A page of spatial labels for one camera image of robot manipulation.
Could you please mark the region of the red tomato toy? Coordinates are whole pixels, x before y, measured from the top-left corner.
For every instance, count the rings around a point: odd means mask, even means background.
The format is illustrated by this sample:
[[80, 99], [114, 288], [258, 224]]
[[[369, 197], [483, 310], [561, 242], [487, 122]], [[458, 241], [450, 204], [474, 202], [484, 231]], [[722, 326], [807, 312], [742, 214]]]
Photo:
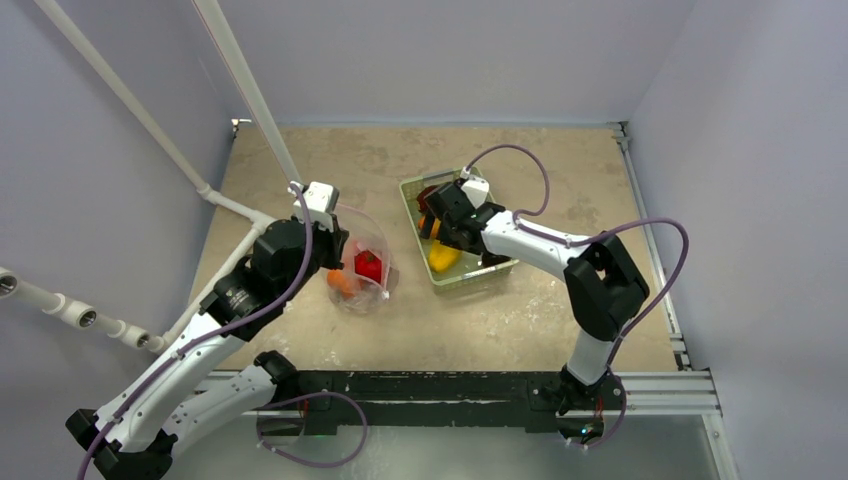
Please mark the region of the red tomato toy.
[[362, 250], [354, 256], [354, 273], [361, 285], [379, 285], [383, 280], [382, 260], [372, 251]]

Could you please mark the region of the clear pink zip bag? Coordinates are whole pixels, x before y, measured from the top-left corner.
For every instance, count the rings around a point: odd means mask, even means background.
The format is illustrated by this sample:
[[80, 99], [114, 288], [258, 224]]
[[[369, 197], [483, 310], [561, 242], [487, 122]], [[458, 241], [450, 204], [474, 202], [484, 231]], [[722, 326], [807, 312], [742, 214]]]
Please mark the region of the clear pink zip bag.
[[338, 204], [336, 215], [349, 233], [342, 251], [343, 267], [326, 273], [329, 299], [341, 310], [368, 315], [386, 304], [398, 272], [383, 229], [365, 212]]

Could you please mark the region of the orange green mango toy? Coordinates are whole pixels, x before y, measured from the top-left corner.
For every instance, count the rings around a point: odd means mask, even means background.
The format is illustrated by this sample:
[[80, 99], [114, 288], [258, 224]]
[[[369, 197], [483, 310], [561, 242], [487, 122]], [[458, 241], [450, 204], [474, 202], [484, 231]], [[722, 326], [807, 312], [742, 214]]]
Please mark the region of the orange green mango toy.
[[418, 234], [422, 239], [433, 240], [438, 236], [441, 222], [434, 216], [425, 215], [418, 221]]

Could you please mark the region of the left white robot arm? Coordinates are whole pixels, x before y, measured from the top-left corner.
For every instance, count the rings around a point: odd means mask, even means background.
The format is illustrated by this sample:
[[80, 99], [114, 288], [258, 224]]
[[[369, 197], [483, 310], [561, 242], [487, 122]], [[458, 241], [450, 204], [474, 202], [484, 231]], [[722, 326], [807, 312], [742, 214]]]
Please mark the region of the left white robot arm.
[[276, 351], [260, 354], [222, 387], [191, 393], [280, 317], [319, 270], [342, 268], [348, 237], [333, 214], [272, 223], [251, 253], [202, 296], [178, 339], [140, 377], [107, 404], [67, 419], [85, 450], [77, 478], [95, 467], [105, 479], [160, 479], [180, 453], [230, 419], [267, 405], [308, 402], [299, 371]]

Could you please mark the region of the orange fruit toy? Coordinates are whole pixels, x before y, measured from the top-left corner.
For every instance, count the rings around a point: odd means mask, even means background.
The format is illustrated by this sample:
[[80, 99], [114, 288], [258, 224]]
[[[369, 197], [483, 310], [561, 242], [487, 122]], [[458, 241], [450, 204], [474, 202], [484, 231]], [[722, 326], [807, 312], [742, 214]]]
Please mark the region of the orange fruit toy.
[[326, 282], [331, 291], [343, 299], [351, 299], [359, 294], [361, 285], [355, 276], [350, 276], [345, 270], [329, 270]]

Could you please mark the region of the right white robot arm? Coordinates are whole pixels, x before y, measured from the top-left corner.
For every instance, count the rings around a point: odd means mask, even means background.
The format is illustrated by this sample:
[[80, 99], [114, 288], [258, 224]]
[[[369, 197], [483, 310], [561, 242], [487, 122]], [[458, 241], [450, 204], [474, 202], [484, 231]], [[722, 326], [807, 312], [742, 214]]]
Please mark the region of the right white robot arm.
[[650, 289], [617, 235], [572, 235], [523, 221], [504, 206], [478, 202], [463, 181], [433, 187], [419, 199], [439, 221], [436, 238], [485, 259], [515, 259], [562, 281], [580, 332], [562, 373], [561, 392], [576, 407], [596, 399], [614, 345]]

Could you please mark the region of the yellow bell pepper toy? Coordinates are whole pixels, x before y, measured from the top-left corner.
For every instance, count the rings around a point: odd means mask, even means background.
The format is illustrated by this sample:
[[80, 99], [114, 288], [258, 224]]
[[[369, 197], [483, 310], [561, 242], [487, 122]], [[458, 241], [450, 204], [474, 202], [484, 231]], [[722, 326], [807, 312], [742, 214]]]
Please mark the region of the yellow bell pepper toy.
[[445, 273], [460, 261], [462, 254], [461, 250], [434, 241], [427, 257], [427, 263], [432, 272]]

